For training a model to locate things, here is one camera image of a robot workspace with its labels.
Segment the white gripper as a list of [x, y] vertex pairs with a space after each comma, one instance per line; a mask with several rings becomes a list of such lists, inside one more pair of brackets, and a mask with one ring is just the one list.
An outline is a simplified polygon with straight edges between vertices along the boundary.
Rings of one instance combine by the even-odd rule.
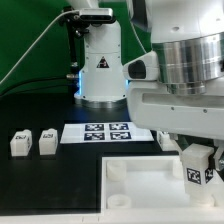
[[[224, 169], [224, 79], [209, 81], [205, 94], [187, 96], [169, 94], [161, 83], [132, 81], [127, 105], [130, 119], [137, 127], [217, 139], [215, 168]], [[187, 141], [175, 134], [170, 138], [182, 156]]]

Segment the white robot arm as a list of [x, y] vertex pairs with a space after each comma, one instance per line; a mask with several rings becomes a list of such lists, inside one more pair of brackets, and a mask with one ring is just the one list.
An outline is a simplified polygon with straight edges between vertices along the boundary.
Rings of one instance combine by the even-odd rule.
[[122, 63], [121, 27], [99, 0], [67, 0], [86, 24], [78, 99], [127, 101], [139, 128], [224, 140], [224, 0], [125, 0], [151, 49]]

